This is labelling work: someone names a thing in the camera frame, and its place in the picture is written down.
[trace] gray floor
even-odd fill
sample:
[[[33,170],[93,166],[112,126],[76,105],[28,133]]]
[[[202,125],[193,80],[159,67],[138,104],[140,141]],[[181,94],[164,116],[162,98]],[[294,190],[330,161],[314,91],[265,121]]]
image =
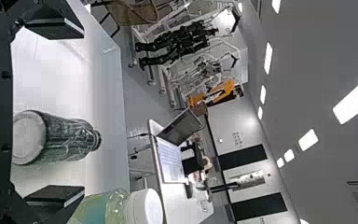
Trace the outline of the gray floor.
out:
[[[103,8],[93,9],[93,15],[97,20],[100,20],[105,11]],[[111,34],[116,26],[108,19],[103,28],[108,34]],[[122,27],[121,31],[114,37],[115,42],[121,48],[122,72],[124,82],[124,102],[126,112],[126,128],[128,136],[147,132],[146,121],[154,119],[158,123],[168,124],[177,114],[170,108],[166,95],[158,93],[158,86],[148,86],[146,83],[146,72],[139,67],[129,68],[128,64],[132,63],[131,48],[129,42],[131,41],[131,31],[127,27]],[[128,141],[128,149],[131,151],[134,147],[147,144],[147,138],[136,138]],[[151,154],[146,151],[139,154],[136,161],[130,161],[130,168],[139,168],[143,170],[153,170],[151,161]],[[153,177],[148,178],[150,188],[153,188]],[[131,179],[131,189],[141,189],[143,183]],[[226,209],[227,204],[226,195],[215,194],[213,196],[214,214],[207,218],[203,224],[225,224],[229,223],[227,219]]]

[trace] black panel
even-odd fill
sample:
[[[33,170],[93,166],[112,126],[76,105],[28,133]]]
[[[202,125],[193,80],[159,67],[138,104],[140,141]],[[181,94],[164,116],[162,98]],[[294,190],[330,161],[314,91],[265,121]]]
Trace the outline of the black panel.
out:
[[[266,150],[262,144],[219,156],[220,167],[222,170],[228,170],[266,159]]]
[[[286,212],[286,204],[280,193],[254,198],[231,205],[237,221]]]

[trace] glass jar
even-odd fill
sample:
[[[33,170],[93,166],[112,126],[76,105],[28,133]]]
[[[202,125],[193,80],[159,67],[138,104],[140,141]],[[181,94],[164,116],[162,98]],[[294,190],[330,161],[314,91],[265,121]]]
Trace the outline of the glass jar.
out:
[[[153,189],[132,194],[114,189],[87,196],[68,224],[162,224],[162,220],[161,200]]]

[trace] white table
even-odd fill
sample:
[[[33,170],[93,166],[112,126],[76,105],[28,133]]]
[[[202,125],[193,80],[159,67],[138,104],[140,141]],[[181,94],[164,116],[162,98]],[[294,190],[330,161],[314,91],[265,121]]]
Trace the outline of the white table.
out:
[[[147,122],[148,131],[157,135],[163,127],[150,119]],[[153,161],[156,169],[158,191],[164,208],[166,224],[199,224],[211,214],[213,214],[212,203],[207,203],[207,211],[201,209],[200,203],[196,198],[188,199],[184,184],[164,183],[159,164],[158,147],[154,137],[150,135]]]
[[[47,40],[23,28],[11,45],[14,112],[85,119],[103,141],[82,161],[12,166],[11,180],[22,196],[50,184],[85,186],[87,195],[130,188],[120,48],[79,0],[68,3],[84,39]]]

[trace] white ceiling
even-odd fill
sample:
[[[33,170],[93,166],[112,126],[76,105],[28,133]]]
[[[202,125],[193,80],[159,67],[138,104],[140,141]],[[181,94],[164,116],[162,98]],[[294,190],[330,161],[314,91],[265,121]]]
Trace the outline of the white ceiling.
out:
[[[340,125],[332,108],[358,85],[358,1],[263,1],[261,24],[247,1],[241,31],[249,50],[255,107],[264,84],[262,123],[278,159],[313,128],[319,143],[286,164],[282,175],[309,223],[358,223],[346,181],[358,180],[358,116]],[[267,40],[274,49],[263,70]]]

